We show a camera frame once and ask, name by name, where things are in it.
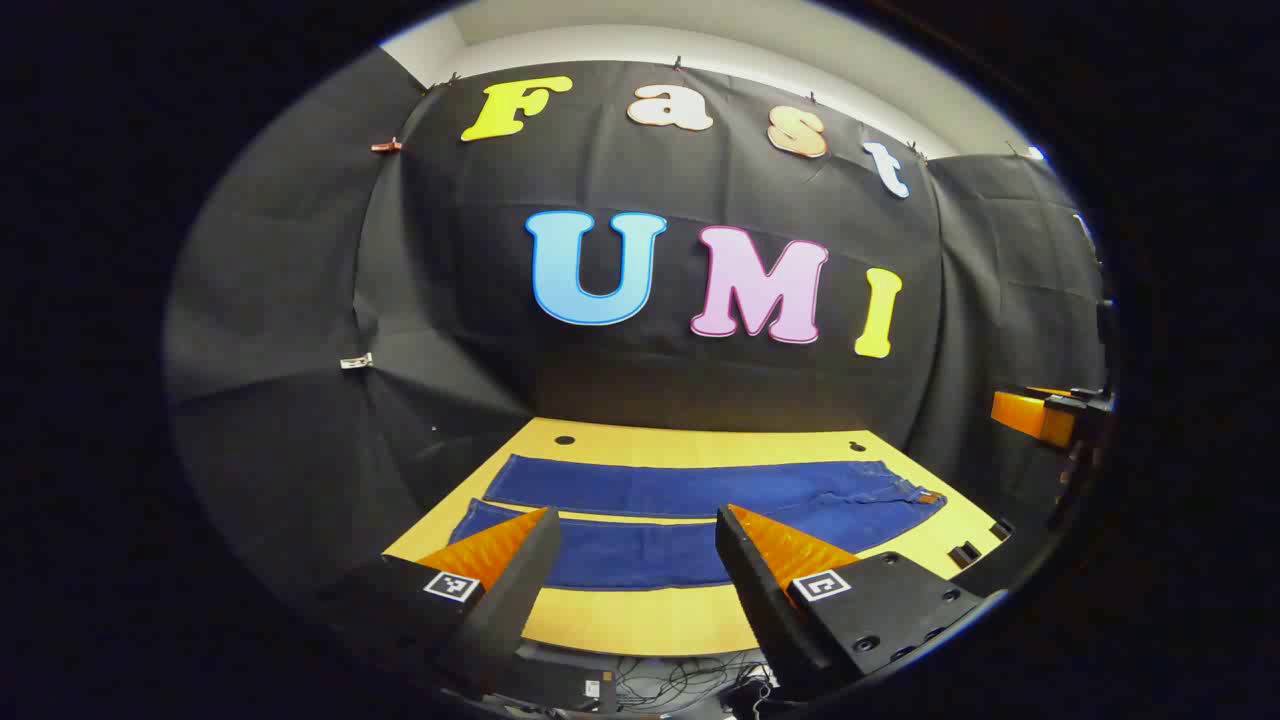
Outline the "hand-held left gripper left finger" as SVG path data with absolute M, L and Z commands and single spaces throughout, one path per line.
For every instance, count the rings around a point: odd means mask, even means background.
M 320 592 L 357 653 L 415 685 L 494 692 L 561 548 L 556 509 L 520 514 L 419 560 L 384 553 Z

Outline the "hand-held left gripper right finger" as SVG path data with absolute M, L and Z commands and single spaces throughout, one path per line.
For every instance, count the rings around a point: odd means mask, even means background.
M 736 505 L 716 550 L 786 701 L 876 684 L 991 610 L 902 553 L 854 556 Z

